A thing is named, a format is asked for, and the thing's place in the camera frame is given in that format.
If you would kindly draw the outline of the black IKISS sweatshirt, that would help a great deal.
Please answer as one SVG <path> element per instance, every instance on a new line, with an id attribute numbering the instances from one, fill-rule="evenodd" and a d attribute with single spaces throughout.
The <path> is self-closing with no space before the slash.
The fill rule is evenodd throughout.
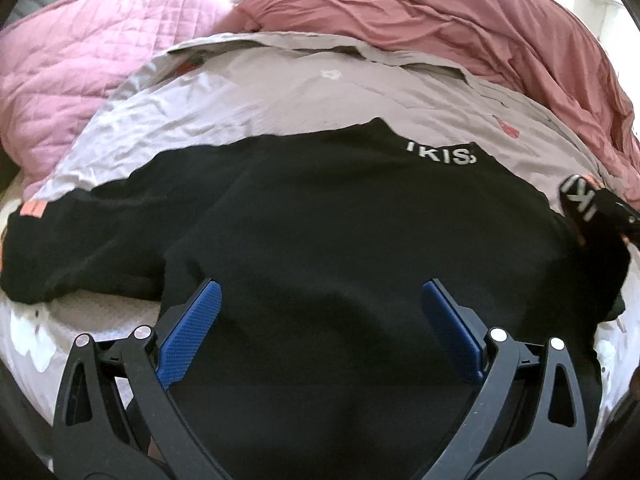
<path id="1" fill-rule="evenodd" d="M 221 311 L 171 393 L 235 479 L 408 479 L 471 389 L 421 311 L 436 278 L 489 325 L 570 348 L 598 416 L 596 326 L 630 255 L 578 235 L 474 143 L 422 145 L 381 119 L 156 155 L 124 180 L 17 212 L 1 286 L 40 304 L 88 290 Z"/>

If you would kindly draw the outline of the dusty red duvet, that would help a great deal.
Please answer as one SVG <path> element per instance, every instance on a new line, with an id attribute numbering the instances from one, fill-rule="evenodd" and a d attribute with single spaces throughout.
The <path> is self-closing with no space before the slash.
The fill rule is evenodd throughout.
<path id="1" fill-rule="evenodd" d="M 318 32 L 421 51 L 528 96 L 639 203 L 634 107 L 599 41 L 553 0 L 241 0 L 217 32 Z"/>

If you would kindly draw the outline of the grey strawberry print bedsheet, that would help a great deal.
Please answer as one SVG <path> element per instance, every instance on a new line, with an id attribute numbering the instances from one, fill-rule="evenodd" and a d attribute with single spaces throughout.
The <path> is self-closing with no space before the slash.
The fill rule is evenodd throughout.
<path id="1" fill-rule="evenodd" d="M 410 148 L 476 142 L 557 211 L 558 185 L 574 172 L 594 171 L 622 190 L 568 119 L 454 62 L 344 36 L 258 32 L 187 41 L 143 65 L 90 113 L 47 179 L 25 196 L 56 200 L 74 188 L 90 190 L 128 177 L 163 150 L 337 129 L 373 117 L 410 139 Z M 627 310 L 590 337 L 603 386 L 590 460 L 638 366 L 638 250 L 631 255 L 622 291 Z M 1 359 L 36 422 L 51 427 L 77 334 L 122 336 L 135 322 L 154 321 L 157 311 L 149 301 L 92 292 L 27 307 L 1 292 Z"/>

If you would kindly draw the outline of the pink quilted pillow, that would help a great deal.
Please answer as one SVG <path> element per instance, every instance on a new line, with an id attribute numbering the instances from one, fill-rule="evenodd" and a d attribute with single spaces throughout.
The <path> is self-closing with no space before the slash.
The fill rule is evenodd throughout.
<path id="1" fill-rule="evenodd" d="M 35 194 L 103 102 L 157 53 L 211 35 L 230 0 L 58 0 L 1 33 L 1 151 Z"/>

